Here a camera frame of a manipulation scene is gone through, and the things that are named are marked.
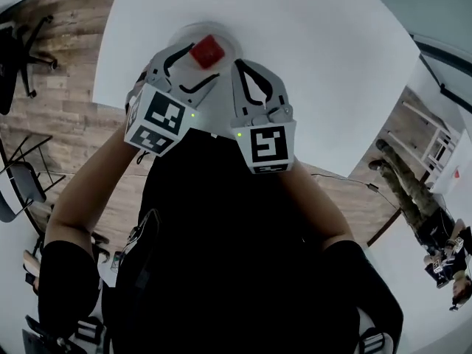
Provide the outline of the person's left forearm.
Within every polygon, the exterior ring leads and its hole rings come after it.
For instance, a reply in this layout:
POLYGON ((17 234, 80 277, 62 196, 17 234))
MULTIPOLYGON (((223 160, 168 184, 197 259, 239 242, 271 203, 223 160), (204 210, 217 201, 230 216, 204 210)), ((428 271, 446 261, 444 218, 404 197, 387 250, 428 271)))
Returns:
POLYGON ((44 245, 72 243, 92 253, 91 234, 119 180, 138 153, 124 140, 122 124, 78 170, 59 195, 46 227, 44 245))

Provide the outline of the red rectangular block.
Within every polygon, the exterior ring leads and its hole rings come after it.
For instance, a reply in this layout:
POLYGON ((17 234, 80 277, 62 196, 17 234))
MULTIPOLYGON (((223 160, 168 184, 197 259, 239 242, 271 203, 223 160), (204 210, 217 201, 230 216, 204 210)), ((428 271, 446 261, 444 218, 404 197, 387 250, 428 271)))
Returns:
POLYGON ((208 69, 222 60, 225 52, 213 35, 207 35, 192 47, 190 55, 202 69, 208 69))

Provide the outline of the person's right forearm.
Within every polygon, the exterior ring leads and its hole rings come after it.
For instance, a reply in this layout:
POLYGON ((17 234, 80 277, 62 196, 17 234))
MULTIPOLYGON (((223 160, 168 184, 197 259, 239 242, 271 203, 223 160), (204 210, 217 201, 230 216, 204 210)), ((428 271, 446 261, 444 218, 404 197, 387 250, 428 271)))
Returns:
POLYGON ((291 169, 281 173, 279 178, 303 215, 307 240, 321 250, 340 241, 354 240, 341 210, 298 159, 295 159, 291 169))

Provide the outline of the white metal stool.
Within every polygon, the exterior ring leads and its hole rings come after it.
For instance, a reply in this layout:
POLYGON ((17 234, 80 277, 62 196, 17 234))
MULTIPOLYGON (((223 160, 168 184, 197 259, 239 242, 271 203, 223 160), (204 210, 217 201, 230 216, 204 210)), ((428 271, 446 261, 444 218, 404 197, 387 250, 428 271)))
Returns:
POLYGON ((387 129, 386 135, 428 173, 428 183, 435 184, 454 154, 460 135, 420 103, 401 100, 396 109, 401 125, 387 129))

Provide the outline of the white round plate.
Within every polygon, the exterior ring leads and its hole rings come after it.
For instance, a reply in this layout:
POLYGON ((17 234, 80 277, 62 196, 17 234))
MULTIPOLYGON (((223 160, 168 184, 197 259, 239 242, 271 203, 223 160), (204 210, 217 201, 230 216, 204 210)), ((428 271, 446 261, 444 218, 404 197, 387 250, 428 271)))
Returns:
POLYGON ((174 44, 197 44, 206 36, 212 35, 218 45, 223 49, 225 55, 216 64, 208 69, 202 69, 192 55, 187 54, 176 63, 176 67, 186 72, 200 73, 220 73, 226 74, 230 72, 233 62, 241 58, 243 50, 239 41, 223 24, 215 21, 201 21, 189 24, 177 30, 170 40, 168 46, 174 44))

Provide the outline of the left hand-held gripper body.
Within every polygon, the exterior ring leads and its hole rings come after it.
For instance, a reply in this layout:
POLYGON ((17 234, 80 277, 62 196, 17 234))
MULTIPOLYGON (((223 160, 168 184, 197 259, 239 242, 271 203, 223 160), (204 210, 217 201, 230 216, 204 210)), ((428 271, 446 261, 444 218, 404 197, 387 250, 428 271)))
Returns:
POLYGON ((125 142, 162 157, 183 139, 198 112, 173 97, 171 90, 169 78, 150 83, 149 64, 127 95, 125 142))

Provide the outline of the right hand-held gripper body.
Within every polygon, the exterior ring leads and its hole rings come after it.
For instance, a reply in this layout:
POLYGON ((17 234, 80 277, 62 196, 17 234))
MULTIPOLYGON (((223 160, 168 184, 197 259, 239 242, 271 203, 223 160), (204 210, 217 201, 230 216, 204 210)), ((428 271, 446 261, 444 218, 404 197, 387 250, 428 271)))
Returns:
POLYGON ((253 174, 281 173, 294 163, 296 121, 289 105, 246 120, 235 119, 232 133, 253 174))

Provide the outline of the person's black clothing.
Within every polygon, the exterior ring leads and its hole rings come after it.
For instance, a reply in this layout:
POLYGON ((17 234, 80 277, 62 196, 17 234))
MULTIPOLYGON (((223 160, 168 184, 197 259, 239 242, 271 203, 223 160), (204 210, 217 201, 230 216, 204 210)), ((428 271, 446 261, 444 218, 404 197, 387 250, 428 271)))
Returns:
POLYGON ((93 254, 44 246, 40 325, 70 338, 97 304, 114 354, 355 354, 403 313, 353 241, 321 250, 281 173, 249 171, 237 143, 191 130, 154 161, 116 285, 93 254))

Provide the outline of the black folding chair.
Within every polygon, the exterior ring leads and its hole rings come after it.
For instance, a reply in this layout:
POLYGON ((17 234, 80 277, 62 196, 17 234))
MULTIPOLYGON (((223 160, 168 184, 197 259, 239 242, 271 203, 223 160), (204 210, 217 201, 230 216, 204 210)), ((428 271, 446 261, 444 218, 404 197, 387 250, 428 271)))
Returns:
POLYGON ((19 211, 16 212, 7 202, 5 194, 0 190, 0 222, 2 223, 13 222, 21 213, 28 212, 29 207, 34 203, 45 203, 46 194, 66 178, 65 175, 59 175, 58 178, 53 179, 52 172, 46 164, 42 147, 49 143, 53 136, 45 136, 36 144, 24 150, 25 144, 34 136, 39 136, 39 134, 28 134, 10 157, 7 157, 0 137, 0 176, 8 178, 20 205, 19 211), (43 162, 43 170, 36 171, 32 164, 27 161, 27 156, 35 151, 39 153, 43 162))

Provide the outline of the black window frame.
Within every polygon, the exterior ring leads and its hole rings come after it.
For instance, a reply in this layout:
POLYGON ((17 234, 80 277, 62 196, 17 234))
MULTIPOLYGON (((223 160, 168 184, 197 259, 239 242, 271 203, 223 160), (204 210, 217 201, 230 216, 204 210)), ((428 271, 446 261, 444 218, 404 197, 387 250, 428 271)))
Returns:
POLYGON ((472 52, 409 33, 440 93, 472 115, 472 52))

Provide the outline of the black office chair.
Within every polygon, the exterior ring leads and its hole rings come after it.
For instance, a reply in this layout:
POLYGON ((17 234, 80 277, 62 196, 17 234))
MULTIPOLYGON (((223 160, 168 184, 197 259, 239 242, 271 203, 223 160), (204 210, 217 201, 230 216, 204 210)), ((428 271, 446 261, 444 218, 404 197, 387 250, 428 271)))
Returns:
POLYGON ((15 86, 18 74, 24 85, 27 96, 31 99, 37 96, 35 89, 30 88, 27 66, 29 64, 43 64, 54 70, 58 67, 58 60, 51 58, 45 60, 30 54, 41 28, 44 24, 51 24, 52 15, 44 16, 32 31, 26 43, 23 42, 23 34, 28 30, 27 26, 19 27, 14 31, 13 22, 3 23, 0 29, 0 114, 8 115, 13 104, 15 86))

